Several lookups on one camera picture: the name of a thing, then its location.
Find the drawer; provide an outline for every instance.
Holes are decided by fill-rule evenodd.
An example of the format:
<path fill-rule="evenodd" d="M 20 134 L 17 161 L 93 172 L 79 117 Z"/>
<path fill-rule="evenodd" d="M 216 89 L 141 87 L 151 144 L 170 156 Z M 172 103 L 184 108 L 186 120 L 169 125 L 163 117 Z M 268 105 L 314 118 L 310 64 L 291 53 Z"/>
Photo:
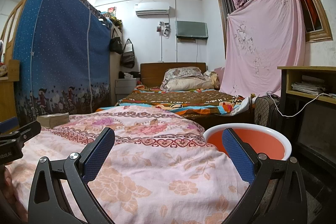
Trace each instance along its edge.
<path fill-rule="evenodd" d="M 131 78 L 131 79 L 117 79 L 115 81 L 115 87 L 120 88 L 124 86 L 136 87 L 137 82 L 140 81 L 140 78 Z"/>
<path fill-rule="evenodd" d="M 124 99 L 125 97 L 128 96 L 128 94 L 116 94 L 117 96 L 117 102 L 120 101 L 121 99 Z"/>
<path fill-rule="evenodd" d="M 122 86 L 122 87 L 116 87 L 115 93 L 116 94 L 130 94 L 134 90 L 135 86 Z"/>

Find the pink sheet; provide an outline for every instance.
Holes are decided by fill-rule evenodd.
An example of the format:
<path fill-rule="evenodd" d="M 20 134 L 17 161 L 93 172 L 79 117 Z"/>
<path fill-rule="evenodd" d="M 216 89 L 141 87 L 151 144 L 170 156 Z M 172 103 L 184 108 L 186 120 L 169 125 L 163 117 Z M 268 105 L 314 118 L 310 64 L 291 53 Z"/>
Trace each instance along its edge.
<path fill-rule="evenodd" d="M 115 130 L 115 146 L 88 185 L 116 223 L 221 223 L 248 187 L 231 160 L 205 142 L 200 125 L 158 108 L 120 106 L 73 115 L 26 143 L 24 157 L 8 166 L 26 208 L 39 158 L 80 152 L 105 126 Z M 67 183 L 63 187 L 84 220 Z"/>
<path fill-rule="evenodd" d="M 281 88 L 278 66 L 300 66 L 305 24 L 300 0 L 249 0 L 227 17 L 227 52 L 220 91 L 265 95 Z"/>

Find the luggage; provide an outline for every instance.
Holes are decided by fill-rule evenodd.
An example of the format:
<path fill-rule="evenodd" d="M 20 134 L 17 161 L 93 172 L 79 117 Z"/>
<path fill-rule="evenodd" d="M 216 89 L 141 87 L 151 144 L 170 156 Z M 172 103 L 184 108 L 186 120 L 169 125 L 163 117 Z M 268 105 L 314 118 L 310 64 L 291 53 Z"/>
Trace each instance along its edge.
<path fill-rule="evenodd" d="M 272 95 L 272 97 L 278 105 L 280 98 L 276 95 Z M 275 129 L 279 117 L 276 104 L 269 96 L 257 97 L 254 102 L 254 124 Z"/>

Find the white wall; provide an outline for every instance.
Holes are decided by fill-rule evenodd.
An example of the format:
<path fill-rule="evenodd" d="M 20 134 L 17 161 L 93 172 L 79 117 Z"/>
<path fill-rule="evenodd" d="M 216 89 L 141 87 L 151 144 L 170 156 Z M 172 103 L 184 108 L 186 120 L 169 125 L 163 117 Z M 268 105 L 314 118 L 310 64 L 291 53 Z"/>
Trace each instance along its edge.
<path fill-rule="evenodd" d="M 13 0 L 0 0 L 0 35 L 6 24 L 9 14 L 14 9 L 14 7 L 17 5 L 17 3 L 18 2 L 14 2 Z M 14 31 L 15 23 L 16 23 L 16 19 L 14 19 L 14 22 L 13 22 L 12 32 Z"/>
<path fill-rule="evenodd" d="M 304 65 L 336 66 L 336 0 L 321 0 L 328 17 L 333 41 L 306 44 Z"/>
<path fill-rule="evenodd" d="M 159 21 L 168 22 L 167 15 L 152 15 L 138 17 L 134 6 L 140 2 L 168 2 L 170 5 L 170 37 L 162 36 L 162 61 L 176 62 L 175 16 L 177 20 L 204 22 L 202 0 L 96 0 L 95 7 L 100 11 L 107 11 L 110 7 L 117 7 L 116 17 L 123 22 L 123 41 L 131 39 L 136 57 L 136 66 L 124 71 L 140 70 L 141 63 L 161 61 L 161 37 L 156 32 Z M 206 62 L 206 42 L 178 43 L 178 62 Z"/>
<path fill-rule="evenodd" d="M 207 65 L 209 70 L 225 67 L 225 49 L 221 12 L 218 0 L 202 0 L 204 19 L 208 26 Z"/>

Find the colorful bedspread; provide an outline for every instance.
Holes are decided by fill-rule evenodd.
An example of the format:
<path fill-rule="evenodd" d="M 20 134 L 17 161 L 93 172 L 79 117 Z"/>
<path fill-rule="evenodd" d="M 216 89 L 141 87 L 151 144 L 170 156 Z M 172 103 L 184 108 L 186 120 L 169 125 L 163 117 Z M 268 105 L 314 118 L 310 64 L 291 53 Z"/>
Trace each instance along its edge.
<path fill-rule="evenodd" d="M 159 108 L 120 106 L 72 115 L 26 143 L 24 157 L 8 166 L 26 208 L 39 158 L 80 152 L 104 127 L 115 131 L 115 146 L 88 185 L 116 223 L 221 223 L 248 187 L 231 160 L 205 142 L 198 124 Z M 85 220 L 62 185 L 75 215 Z"/>
<path fill-rule="evenodd" d="M 158 107 L 178 115 L 227 114 L 243 101 L 241 96 L 231 96 L 212 89 L 167 92 L 159 88 L 138 85 L 134 91 L 117 105 Z"/>

